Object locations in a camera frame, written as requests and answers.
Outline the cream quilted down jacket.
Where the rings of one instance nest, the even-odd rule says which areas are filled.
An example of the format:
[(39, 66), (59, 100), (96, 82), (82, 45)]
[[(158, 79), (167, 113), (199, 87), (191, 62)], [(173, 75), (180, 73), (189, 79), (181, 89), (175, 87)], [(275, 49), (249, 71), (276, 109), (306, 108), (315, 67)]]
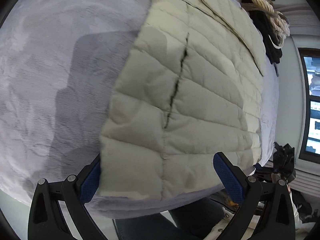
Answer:
[(219, 184), (213, 156), (261, 155), (261, 35), (231, 0), (152, 0), (101, 132), (99, 193), (167, 200)]

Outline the window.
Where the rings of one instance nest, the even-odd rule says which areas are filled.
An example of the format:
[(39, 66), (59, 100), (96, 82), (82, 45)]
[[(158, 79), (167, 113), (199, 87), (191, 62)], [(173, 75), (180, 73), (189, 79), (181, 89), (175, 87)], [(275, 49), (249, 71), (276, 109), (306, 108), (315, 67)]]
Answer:
[(305, 89), (305, 125), (299, 159), (319, 163), (319, 49), (299, 48)]

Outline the black garment pile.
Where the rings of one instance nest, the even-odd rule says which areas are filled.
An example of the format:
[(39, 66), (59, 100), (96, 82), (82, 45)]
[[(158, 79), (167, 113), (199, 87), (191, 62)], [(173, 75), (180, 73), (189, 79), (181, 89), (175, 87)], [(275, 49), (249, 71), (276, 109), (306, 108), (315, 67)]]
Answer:
[(267, 14), (256, 7), (251, 0), (242, 0), (241, 6), (248, 12), (255, 27), (260, 31), (263, 37), (263, 43), (266, 49), (266, 55), (271, 64), (280, 63), (283, 55), (281, 49), (275, 47), (278, 38), (274, 33), (274, 29), (267, 18)]

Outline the beige striped garment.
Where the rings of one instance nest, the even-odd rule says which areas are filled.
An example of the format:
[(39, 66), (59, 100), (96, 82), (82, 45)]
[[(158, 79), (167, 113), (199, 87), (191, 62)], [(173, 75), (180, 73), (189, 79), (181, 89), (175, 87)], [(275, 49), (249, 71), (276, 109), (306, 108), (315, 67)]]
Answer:
[(277, 11), (271, 0), (251, 0), (252, 3), (242, 3), (241, 6), (247, 11), (262, 11), (265, 13), (272, 27), (272, 33), (276, 36), (272, 41), (276, 49), (281, 49), (284, 41), (290, 36), (289, 21), (279, 11)]

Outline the lavender plush bed blanket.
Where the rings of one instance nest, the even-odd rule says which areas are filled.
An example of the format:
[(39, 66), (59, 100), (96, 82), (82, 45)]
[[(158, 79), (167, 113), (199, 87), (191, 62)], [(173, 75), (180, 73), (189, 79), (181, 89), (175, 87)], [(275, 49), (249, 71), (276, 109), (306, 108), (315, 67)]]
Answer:
[(151, 0), (18, 0), (1, 27), (1, 190), (30, 205), (100, 151), (114, 83)]

